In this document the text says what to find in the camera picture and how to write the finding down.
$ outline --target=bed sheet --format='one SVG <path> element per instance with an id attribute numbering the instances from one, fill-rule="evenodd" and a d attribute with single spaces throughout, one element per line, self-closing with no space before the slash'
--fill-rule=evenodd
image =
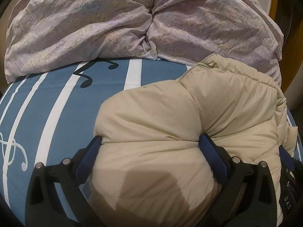
<path id="1" fill-rule="evenodd" d="M 13 82 L 0 101 L 0 193 L 19 220 L 25 222 L 34 165 L 58 164 L 86 147 L 102 102 L 124 89 L 177 79 L 189 68 L 165 60 L 97 59 Z M 301 154 L 298 140 L 295 155 Z M 56 189 L 67 216 L 76 220 L 59 184 Z M 80 189 L 88 198 L 88 183 Z"/>

